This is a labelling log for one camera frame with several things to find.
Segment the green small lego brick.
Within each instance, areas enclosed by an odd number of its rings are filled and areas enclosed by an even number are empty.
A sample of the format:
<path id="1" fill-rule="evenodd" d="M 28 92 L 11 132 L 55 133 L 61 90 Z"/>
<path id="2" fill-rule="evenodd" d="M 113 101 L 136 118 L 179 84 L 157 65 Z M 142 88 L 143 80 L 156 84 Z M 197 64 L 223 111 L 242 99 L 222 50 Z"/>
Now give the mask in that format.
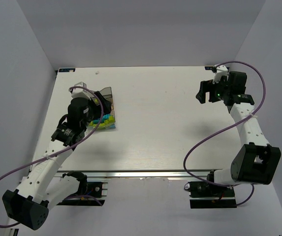
<path id="1" fill-rule="evenodd" d="M 115 121 L 116 121 L 115 117 L 113 115 L 109 115 L 107 120 L 108 120 L 109 123 L 115 123 Z"/>

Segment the teal round printed lego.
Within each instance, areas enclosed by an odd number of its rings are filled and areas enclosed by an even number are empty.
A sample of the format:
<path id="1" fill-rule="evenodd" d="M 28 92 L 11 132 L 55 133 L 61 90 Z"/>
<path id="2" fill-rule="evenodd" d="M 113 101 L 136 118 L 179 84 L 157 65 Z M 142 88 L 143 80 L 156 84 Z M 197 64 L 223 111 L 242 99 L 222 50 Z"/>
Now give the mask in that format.
<path id="1" fill-rule="evenodd" d="M 93 124 L 98 124 L 98 122 L 99 122 L 99 120 L 96 119 L 96 120 L 94 120 L 92 123 L 93 123 Z"/>

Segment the teal lego plate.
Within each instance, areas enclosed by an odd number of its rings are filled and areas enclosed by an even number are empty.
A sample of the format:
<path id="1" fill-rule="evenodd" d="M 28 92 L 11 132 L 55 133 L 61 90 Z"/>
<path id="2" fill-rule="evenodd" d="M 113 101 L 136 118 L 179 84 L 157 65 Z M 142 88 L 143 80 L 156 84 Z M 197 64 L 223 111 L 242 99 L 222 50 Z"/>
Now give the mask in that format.
<path id="1" fill-rule="evenodd" d="M 104 115 L 103 116 L 103 119 L 109 119 L 111 117 L 111 115 L 110 114 L 107 114 L 107 115 Z"/>

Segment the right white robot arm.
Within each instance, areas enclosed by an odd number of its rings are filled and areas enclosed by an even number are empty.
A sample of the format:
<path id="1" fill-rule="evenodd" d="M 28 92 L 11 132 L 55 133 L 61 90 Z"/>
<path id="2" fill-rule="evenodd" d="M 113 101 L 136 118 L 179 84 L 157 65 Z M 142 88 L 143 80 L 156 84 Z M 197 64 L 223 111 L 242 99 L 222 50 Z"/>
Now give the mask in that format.
<path id="1" fill-rule="evenodd" d="M 254 100 L 246 94 L 247 75 L 230 72 L 222 75 L 218 82 L 202 81 L 196 98 L 201 104 L 223 101 L 229 114 L 237 123 L 241 149 L 227 169 L 215 170 L 212 181 L 216 184 L 235 185 L 241 183 L 271 183 L 281 158 L 278 147 L 270 145 L 254 115 Z"/>

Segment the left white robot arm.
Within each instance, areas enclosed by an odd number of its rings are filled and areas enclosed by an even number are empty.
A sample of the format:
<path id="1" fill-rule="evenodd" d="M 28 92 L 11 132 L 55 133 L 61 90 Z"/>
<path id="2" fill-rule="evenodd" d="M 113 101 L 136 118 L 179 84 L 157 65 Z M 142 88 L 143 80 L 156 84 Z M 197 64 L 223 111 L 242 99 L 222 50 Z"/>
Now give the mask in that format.
<path id="1" fill-rule="evenodd" d="M 44 160 L 34 165 L 14 191 L 7 190 L 2 197 L 7 215 L 32 230 L 38 230 L 49 211 L 64 199 L 80 197 L 90 191 L 87 176 L 78 171 L 64 174 L 55 187 L 48 188 L 63 162 L 84 140 L 89 124 L 94 120 L 102 121 L 103 116 L 112 111 L 111 101 L 99 91 L 72 88 L 70 92 L 72 100 L 67 114 L 59 120 Z"/>

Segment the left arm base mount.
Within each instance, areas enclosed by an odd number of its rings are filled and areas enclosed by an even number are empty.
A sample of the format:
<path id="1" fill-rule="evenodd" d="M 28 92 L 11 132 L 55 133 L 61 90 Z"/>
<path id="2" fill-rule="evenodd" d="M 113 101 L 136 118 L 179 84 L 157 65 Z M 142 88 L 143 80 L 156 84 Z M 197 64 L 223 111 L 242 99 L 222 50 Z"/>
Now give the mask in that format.
<path id="1" fill-rule="evenodd" d="M 71 177 L 79 182 L 78 190 L 68 195 L 58 206 L 86 206 L 101 207 L 105 203 L 108 191 L 108 183 L 101 180 L 92 180 L 87 175 L 78 171 L 63 174 L 61 180 Z"/>

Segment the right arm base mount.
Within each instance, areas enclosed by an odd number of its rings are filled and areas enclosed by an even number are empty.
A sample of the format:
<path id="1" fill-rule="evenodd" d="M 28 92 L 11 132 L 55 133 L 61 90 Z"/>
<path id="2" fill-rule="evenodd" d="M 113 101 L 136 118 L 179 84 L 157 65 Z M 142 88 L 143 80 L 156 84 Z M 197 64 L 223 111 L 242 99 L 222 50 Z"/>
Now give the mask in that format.
<path id="1" fill-rule="evenodd" d="M 191 209 L 236 208 L 233 189 L 209 185 L 202 181 L 192 181 L 184 185 L 189 193 Z"/>

